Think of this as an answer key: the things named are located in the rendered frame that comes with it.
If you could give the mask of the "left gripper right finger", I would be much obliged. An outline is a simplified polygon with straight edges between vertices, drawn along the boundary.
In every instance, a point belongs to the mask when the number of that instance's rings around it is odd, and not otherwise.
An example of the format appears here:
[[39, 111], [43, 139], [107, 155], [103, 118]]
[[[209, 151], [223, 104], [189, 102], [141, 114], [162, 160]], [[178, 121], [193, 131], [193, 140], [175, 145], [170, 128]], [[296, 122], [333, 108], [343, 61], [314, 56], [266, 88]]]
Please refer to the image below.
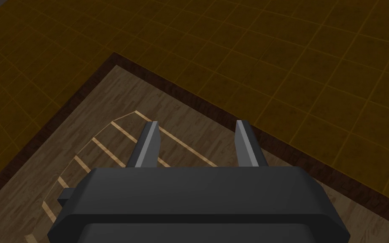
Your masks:
[[235, 149], [239, 167], [268, 166], [258, 139], [247, 120], [236, 121]]

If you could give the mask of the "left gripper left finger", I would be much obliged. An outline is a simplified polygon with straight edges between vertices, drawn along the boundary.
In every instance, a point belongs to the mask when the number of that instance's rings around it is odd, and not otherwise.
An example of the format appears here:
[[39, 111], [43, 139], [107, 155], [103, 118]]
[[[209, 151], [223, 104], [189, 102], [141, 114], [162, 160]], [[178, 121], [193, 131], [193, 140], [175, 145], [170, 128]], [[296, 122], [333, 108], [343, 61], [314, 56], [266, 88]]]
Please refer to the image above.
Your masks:
[[126, 167], [157, 167], [160, 141], [158, 122], [147, 122]]

